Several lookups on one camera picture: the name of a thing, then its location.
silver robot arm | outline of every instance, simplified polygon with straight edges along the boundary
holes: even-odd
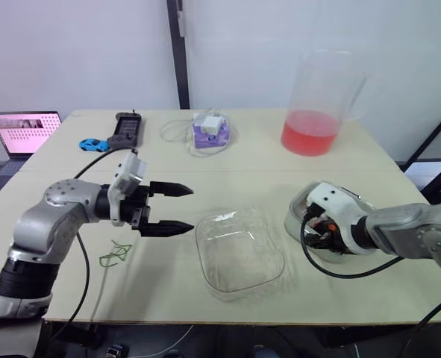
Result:
[[[441,267],[441,204],[375,210],[360,196],[327,182],[311,184],[300,198],[306,201],[307,220],[332,220],[339,228],[307,236],[312,248],[340,254],[371,254],[380,249],[408,259],[433,259]]]
[[[193,192],[176,183],[140,186],[145,167],[131,152],[119,164],[111,185],[59,181],[21,216],[0,274],[0,357],[36,357],[46,350],[51,332],[42,317],[60,264],[82,224],[100,219],[115,226],[127,222],[143,236],[171,236],[193,228],[175,221],[148,223],[150,196]]]
[[[441,204],[410,204],[374,210],[366,232],[387,254],[433,259],[441,267]]]

black cable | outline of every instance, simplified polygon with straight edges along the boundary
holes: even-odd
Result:
[[[82,174],[84,174],[91,166],[93,166],[94,164],[96,164],[98,161],[100,161],[101,159],[107,157],[109,154],[114,153],[115,151],[122,151],[125,149],[131,149],[133,153],[137,154],[137,150],[135,149],[135,147],[129,147],[129,146],[125,146],[125,147],[118,147],[115,149],[111,149],[109,151],[104,152],[103,154],[101,154],[99,157],[95,158],[91,163],[89,163],[87,166],[85,166],[84,168],[82,168],[82,170],[77,173],[77,175],[74,176],[74,179],[78,179],[80,176],[82,176]]]
[[[121,151],[121,150],[125,150],[125,149],[130,149],[130,150],[132,150],[133,153],[137,154],[137,150],[135,149],[135,147],[130,147],[130,146],[125,146],[125,147],[119,147],[119,148],[111,149],[109,151],[106,151],[105,153],[103,153],[99,157],[95,158],[91,163],[89,163],[87,166],[82,168],[82,170],[80,170],[80,172],[77,173],[77,175],[74,176],[74,179],[78,179],[89,168],[91,168],[94,164],[96,164],[98,161],[100,161],[101,159],[105,158],[109,154],[114,153],[115,151]],[[86,248],[84,246],[83,240],[82,240],[81,235],[79,234],[79,232],[76,233],[76,236],[78,238],[79,245],[81,246],[81,250],[83,252],[84,262],[86,263],[86,282],[84,284],[84,291],[83,291],[83,294],[81,296],[81,299],[79,300],[78,306],[76,307],[75,311],[72,313],[72,315],[68,319],[68,321],[66,323],[64,323],[63,326],[50,338],[50,340],[49,340],[50,342],[54,341],[57,337],[59,337],[59,335],[74,321],[74,318],[76,318],[76,316],[78,315],[79,310],[81,309],[81,307],[82,307],[82,305],[84,303],[84,300],[86,299],[87,289],[89,288],[89,282],[90,282],[89,257],[87,256]]]
[[[394,265],[395,263],[398,263],[399,261],[402,261],[403,257],[396,257],[395,259],[392,259],[388,261],[387,263],[384,263],[381,266],[378,266],[377,268],[374,268],[373,270],[361,272],[359,274],[337,274],[336,272],[331,272],[327,270],[326,268],[321,267],[316,263],[316,261],[311,257],[310,253],[308,252],[307,244],[304,241],[304,228],[307,224],[308,218],[305,217],[303,222],[301,223],[300,227],[300,243],[301,248],[303,248],[304,255],[307,257],[308,261],[310,261],[311,265],[313,265],[316,269],[320,270],[322,273],[327,274],[328,276],[332,276],[335,278],[343,278],[343,279],[352,279],[352,278],[362,278],[369,276],[371,274],[375,274],[377,272],[383,271],[384,269],[387,269],[388,267]]]
[[[83,295],[81,296],[81,299],[80,299],[79,304],[76,307],[75,311],[72,313],[69,320],[59,329],[59,331],[57,331],[50,338],[50,340],[49,340],[50,342],[54,341],[72,323],[72,321],[74,321],[74,318],[78,315],[78,312],[84,303],[84,299],[86,298],[86,295],[87,295],[87,289],[89,288],[89,282],[90,282],[89,257],[87,256],[86,248],[84,247],[84,243],[83,243],[83,240],[81,239],[81,235],[79,233],[77,233],[76,236],[78,238],[79,245],[81,246],[81,250],[83,251],[84,262],[86,263],[86,282],[84,284],[84,291],[83,291]]]
[[[417,335],[417,333],[433,318],[437,313],[441,311],[441,303],[436,306],[432,311],[430,311],[415,327],[413,334],[411,334],[411,337],[407,340],[406,344],[403,346],[403,348],[399,351],[398,358],[404,357],[404,354],[406,353],[407,348],[409,347],[411,341],[413,338]]]

transparent plastic box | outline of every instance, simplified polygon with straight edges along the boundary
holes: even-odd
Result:
[[[263,291],[285,269],[260,210],[208,216],[196,227],[196,242],[207,285],[223,301]]]

floor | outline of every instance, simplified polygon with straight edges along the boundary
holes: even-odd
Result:
[[[405,172],[419,190],[424,189],[441,172],[441,162],[416,162]]]
[[[60,348],[60,355],[51,357],[105,357],[112,344],[129,347],[128,357],[162,358],[190,326],[108,326],[104,343],[95,350],[69,344]],[[369,339],[342,348],[326,348],[321,338],[323,327],[250,327],[195,326],[173,349],[185,358],[246,358],[255,345],[274,349],[280,358],[379,358],[396,357],[410,337],[410,330]],[[421,331],[410,344],[405,357],[441,357],[441,324],[432,324]]]

laptop screen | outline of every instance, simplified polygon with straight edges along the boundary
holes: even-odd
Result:
[[[60,124],[57,112],[0,112],[0,140],[10,156],[33,154]]]

